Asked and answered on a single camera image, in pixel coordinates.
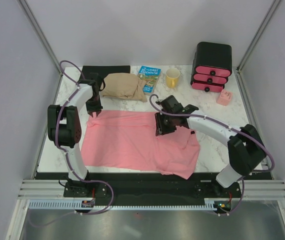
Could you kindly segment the pink t shirt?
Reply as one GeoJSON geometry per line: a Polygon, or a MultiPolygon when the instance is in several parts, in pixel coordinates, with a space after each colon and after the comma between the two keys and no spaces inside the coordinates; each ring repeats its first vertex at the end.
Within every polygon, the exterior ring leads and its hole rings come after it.
{"type": "Polygon", "coordinates": [[[200,149],[196,134],[185,127],[157,136],[154,112],[105,110],[87,121],[81,156],[86,166],[154,171],[188,179],[200,149]]]}

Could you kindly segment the beige t shirt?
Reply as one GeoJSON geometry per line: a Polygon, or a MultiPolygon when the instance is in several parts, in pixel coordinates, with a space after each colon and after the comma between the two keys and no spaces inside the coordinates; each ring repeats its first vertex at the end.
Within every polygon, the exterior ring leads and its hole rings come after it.
{"type": "Polygon", "coordinates": [[[104,78],[101,95],[107,98],[147,102],[143,88],[146,81],[132,73],[111,73],[104,78]]]}

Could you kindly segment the yellow mug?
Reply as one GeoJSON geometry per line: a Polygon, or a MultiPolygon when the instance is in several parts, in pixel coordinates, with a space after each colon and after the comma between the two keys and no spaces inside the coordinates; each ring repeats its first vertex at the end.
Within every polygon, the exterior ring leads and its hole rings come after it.
{"type": "Polygon", "coordinates": [[[175,88],[178,85],[180,78],[180,71],[176,68],[170,68],[165,73],[165,81],[168,88],[175,88]]]}

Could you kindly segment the pink cube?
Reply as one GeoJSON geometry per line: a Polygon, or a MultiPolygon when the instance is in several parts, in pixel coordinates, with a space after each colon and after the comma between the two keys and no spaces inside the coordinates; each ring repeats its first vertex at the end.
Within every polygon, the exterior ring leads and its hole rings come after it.
{"type": "Polygon", "coordinates": [[[233,93],[231,91],[222,90],[219,97],[216,100],[216,103],[222,106],[227,106],[230,104],[233,98],[233,93]]]}

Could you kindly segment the black pink drawer unit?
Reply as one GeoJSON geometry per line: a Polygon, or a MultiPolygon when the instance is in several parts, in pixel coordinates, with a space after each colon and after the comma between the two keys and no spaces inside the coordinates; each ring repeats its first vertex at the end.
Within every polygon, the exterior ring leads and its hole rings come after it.
{"type": "Polygon", "coordinates": [[[232,47],[202,41],[196,46],[190,85],[194,90],[220,93],[232,74],[232,47]]]}

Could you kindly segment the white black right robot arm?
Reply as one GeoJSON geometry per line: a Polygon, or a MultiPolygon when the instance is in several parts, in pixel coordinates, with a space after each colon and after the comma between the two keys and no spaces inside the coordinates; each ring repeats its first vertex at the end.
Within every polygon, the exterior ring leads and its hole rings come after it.
{"type": "Polygon", "coordinates": [[[151,106],[157,110],[155,114],[156,135],[163,136],[174,133],[178,127],[203,133],[227,147],[229,163],[215,177],[211,184],[212,193],[223,197],[230,186],[248,176],[267,156],[267,150],[253,125],[234,127],[203,113],[198,107],[188,104],[183,106],[170,95],[164,100],[153,102],[151,106]]]}

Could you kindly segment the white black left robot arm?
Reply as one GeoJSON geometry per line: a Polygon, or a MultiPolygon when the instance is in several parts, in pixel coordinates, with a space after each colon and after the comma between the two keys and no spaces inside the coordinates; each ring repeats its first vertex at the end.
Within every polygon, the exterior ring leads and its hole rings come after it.
{"type": "Polygon", "coordinates": [[[104,79],[98,73],[76,82],[74,92],[62,105],[51,104],[47,109],[47,135],[50,141],[64,154],[68,169],[64,185],[66,198],[91,197],[95,184],[89,178],[80,150],[82,127],[79,110],[86,107],[89,116],[98,116],[103,107],[100,100],[104,79]]]}

